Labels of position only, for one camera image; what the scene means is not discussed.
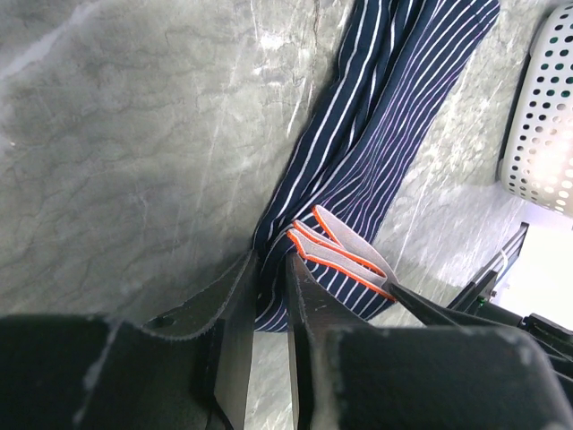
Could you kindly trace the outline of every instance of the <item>marble surface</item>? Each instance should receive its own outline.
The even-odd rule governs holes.
[[[0,313],[142,322],[213,280],[249,246],[352,4],[0,2]],[[548,4],[501,0],[376,240],[435,301],[520,221],[494,172]],[[246,428],[291,428],[289,389],[286,337],[257,333]]]

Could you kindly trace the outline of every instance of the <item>cloth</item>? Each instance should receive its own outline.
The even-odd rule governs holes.
[[[334,83],[295,146],[255,230],[261,258],[255,328],[285,331],[285,256],[294,220],[324,233],[326,208],[371,243],[433,118],[499,13],[497,0],[356,0]],[[331,267],[314,278],[368,320],[392,304]]]

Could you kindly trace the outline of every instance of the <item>white object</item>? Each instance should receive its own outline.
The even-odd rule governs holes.
[[[500,164],[506,190],[573,217],[573,4],[535,36]]]

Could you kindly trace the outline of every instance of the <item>orange edge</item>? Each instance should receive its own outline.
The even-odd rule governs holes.
[[[342,244],[340,243],[340,241],[337,239],[337,237],[335,236],[334,233],[332,233],[332,230],[329,228],[329,226],[326,225],[326,222],[324,222],[324,219],[322,219],[321,215],[319,214],[319,212],[316,210],[316,206],[312,206],[312,214],[314,215],[314,218],[316,218],[317,221],[319,221],[319,224],[321,225],[321,227],[324,229],[324,231],[326,231],[326,234],[329,235],[329,237],[335,241],[337,244],[339,244],[340,246],[342,246]]]
[[[335,264],[333,262],[327,262],[326,260],[322,260],[321,258],[317,258],[313,255],[307,254],[304,251],[303,246],[301,245],[300,241],[298,240],[298,238],[295,235],[293,235],[290,231],[287,231],[286,235],[295,244],[296,251],[306,260],[309,260],[311,262],[317,262],[318,264],[323,264],[323,265],[328,266],[328,267],[330,267],[336,271],[340,271],[340,272],[344,273],[345,275],[347,275],[348,278],[351,278],[357,282],[360,282],[361,284],[363,284],[368,289],[371,289],[375,293],[380,294],[382,297],[385,297],[388,300],[391,300],[393,302],[396,301],[396,299],[393,296],[391,296],[389,293],[387,293],[383,289],[376,287],[371,282],[368,282],[367,280],[362,279],[362,278],[358,277],[357,275],[354,275],[351,271],[346,270],[344,267],[338,266],[337,264]]]
[[[369,262],[368,260],[365,260],[362,257],[359,257],[356,254],[349,253],[344,248],[340,248],[338,246],[331,245],[326,241],[320,240],[318,237],[310,235],[304,228],[300,227],[300,224],[301,223],[299,221],[293,222],[293,225],[295,226],[296,230],[300,231],[301,234],[304,235],[304,237],[309,239],[311,242],[314,242],[317,245],[324,246],[325,248],[328,248],[328,249],[330,249],[336,253],[342,254],[346,258],[349,258],[353,262],[358,262],[358,263],[362,264],[363,266],[366,266],[368,269],[370,269],[371,271],[373,271],[374,273],[376,273],[378,275],[383,276],[384,278],[388,277],[388,276],[386,276],[386,273],[384,273],[384,271],[381,268],[379,268],[377,265],[373,264],[372,262]]]

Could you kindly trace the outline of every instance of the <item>perforated plastic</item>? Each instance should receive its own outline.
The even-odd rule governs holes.
[[[530,52],[500,180],[510,193],[573,217],[573,4],[550,15]]]

